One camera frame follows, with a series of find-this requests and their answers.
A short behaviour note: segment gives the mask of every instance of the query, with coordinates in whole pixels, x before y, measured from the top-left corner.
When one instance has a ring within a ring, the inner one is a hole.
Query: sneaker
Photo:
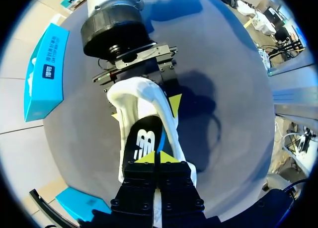
[[[178,161],[186,161],[176,129],[178,119],[173,117],[167,97],[156,83],[132,77],[115,83],[107,97],[116,107],[120,127],[118,180],[121,183],[128,162],[137,161],[152,151],[164,151]],[[188,164],[196,186],[196,168]]]

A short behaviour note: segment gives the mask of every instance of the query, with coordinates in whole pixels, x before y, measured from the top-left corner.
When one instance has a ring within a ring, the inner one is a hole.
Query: yellow triangle
[[[172,114],[173,114],[174,118],[176,118],[178,115],[178,109],[179,109],[179,105],[180,105],[180,101],[181,101],[181,96],[182,96],[182,94],[175,95],[173,97],[169,97],[170,105],[172,108]]]
[[[171,157],[165,152],[160,151],[160,163],[165,163],[165,162],[180,162],[180,161],[176,160],[174,157]]]
[[[150,154],[142,157],[141,159],[139,159],[135,162],[137,162],[137,163],[144,163],[144,162],[155,163],[155,151],[152,151]]]
[[[114,117],[117,121],[119,121],[118,120],[118,114],[116,113],[116,114],[113,114],[113,115],[111,115],[112,117]]]

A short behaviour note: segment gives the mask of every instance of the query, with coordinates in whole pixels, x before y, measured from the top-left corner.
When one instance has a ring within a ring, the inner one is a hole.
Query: blue label
[[[42,77],[46,79],[54,79],[55,66],[44,64]]]

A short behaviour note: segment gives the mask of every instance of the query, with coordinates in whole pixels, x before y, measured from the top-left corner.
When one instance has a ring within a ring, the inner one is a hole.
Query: gray table
[[[151,38],[177,46],[184,87],[179,137],[197,166],[207,217],[226,220],[252,205],[268,172],[274,106],[267,74],[247,31],[219,0],[145,0]],[[45,120],[55,162],[67,184],[103,198],[116,196],[120,131],[102,88],[97,59],[83,54],[86,4],[64,23],[64,101]]]

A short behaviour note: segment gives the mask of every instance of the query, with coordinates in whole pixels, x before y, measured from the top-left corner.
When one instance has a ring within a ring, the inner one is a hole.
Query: robotic arm
[[[156,82],[168,96],[178,94],[172,62],[177,48],[149,38],[141,16],[143,0],[87,0],[87,6],[88,19],[81,29],[84,53],[110,65],[93,82],[107,91],[120,73],[156,59],[162,79]]]

